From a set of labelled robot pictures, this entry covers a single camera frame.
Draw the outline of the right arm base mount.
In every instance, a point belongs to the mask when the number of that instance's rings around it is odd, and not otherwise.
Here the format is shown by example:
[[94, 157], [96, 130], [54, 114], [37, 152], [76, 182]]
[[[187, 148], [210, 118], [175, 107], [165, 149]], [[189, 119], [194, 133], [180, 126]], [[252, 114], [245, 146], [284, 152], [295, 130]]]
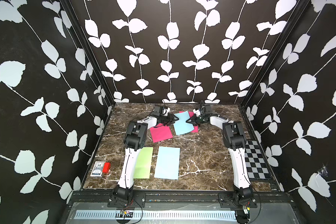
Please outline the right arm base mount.
[[218, 202], [221, 208], [230, 208], [232, 210], [243, 209], [244, 207], [258, 208], [252, 194], [241, 196], [236, 192], [219, 193]]

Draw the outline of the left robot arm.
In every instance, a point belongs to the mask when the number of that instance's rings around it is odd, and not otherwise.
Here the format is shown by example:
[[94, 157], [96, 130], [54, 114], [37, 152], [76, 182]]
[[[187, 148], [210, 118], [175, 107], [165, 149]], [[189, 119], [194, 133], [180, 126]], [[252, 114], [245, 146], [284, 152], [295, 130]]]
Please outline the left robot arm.
[[130, 121], [124, 138], [124, 164], [119, 181], [113, 190], [113, 197], [115, 199], [125, 201], [126, 203], [132, 201], [133, 199], [133, 176], [135, 165], [141, 149], [145, 146], [147, 131], [159, 124], [169, 126], [178, 120], [179, 118], [177, 116], [172, 113], [168, 113], [166, 116], [149, 115], [141, 120]]

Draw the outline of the large magenta paper sheet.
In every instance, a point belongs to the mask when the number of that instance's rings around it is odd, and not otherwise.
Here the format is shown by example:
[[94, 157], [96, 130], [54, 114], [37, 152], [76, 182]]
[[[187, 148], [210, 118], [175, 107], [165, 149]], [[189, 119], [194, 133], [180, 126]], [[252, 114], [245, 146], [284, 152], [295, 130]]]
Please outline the large magenta paper sheet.
[[157, 126], [150, 128], [150, 132], [153, 143], [173, 138], [170, 128], [163, 124], [158, 124]]

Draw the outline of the light blue paper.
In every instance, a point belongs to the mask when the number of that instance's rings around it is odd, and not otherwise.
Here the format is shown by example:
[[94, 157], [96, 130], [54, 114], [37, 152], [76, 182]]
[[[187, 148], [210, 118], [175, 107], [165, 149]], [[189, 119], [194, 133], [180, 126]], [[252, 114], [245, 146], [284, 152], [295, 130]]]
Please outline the light blue paper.
[[180, 148], [159, 147], [154, 178], [177, 180], [179, 175]]
[[194, 126], [186, 122], [190, 119], [188, 111], [185, 111], [183, 113], [176, 113], [175, 116], [179, 119], [173, 124], [176, 135], [183, 135], [194, 130]]

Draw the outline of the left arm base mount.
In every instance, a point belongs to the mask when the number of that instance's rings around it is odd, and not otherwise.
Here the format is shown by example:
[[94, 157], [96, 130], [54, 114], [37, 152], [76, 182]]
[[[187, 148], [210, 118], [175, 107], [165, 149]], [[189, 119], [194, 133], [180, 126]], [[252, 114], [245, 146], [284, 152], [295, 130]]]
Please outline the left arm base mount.
[[119, 196], [115, 193], [112, 193], [107, 203], [107, 207], [117, 209], [144, 208], [145, 201], [146, 201], [146, 194], [137, 191], [133, 191], [128, 195], [123, 196]]

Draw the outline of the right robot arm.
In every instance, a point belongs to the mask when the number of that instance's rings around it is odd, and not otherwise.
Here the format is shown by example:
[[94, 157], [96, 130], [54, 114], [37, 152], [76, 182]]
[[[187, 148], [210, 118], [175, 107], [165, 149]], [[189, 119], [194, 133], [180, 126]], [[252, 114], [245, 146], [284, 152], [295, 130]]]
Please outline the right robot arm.
[[233, 189], [236, 203], [253, 199], [253, 187], [245, 163], [245, 132], [240, 121], [232, 121], [218, 114], [193, 115], [186, 120], [193, 126], [209, 123], [222, 130], [223, 143], [231, 156], [234, 179]]

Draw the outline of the small magenta paper sheet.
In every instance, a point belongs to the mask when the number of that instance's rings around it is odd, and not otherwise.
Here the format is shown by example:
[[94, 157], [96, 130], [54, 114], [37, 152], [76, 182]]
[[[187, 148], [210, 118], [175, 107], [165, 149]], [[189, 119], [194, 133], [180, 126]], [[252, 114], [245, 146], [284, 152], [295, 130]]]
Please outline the small magenta paper sheet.
[[[185, 111], [185, 112], [180, 111], [180, 113], [185, 114], [183, 116], [184, 119], [189, 119], [190, 117], [192, 117], [194, 115], [194, 113], [192, 111]], [[183, 121], [182, 128], [184, 130], [184, 133], [188, 133], [188, 132], [197, 133], [198, 132], [198, 126], [197, 125], [193, 126], [191, 124], [186, 123], [186, 121]]]

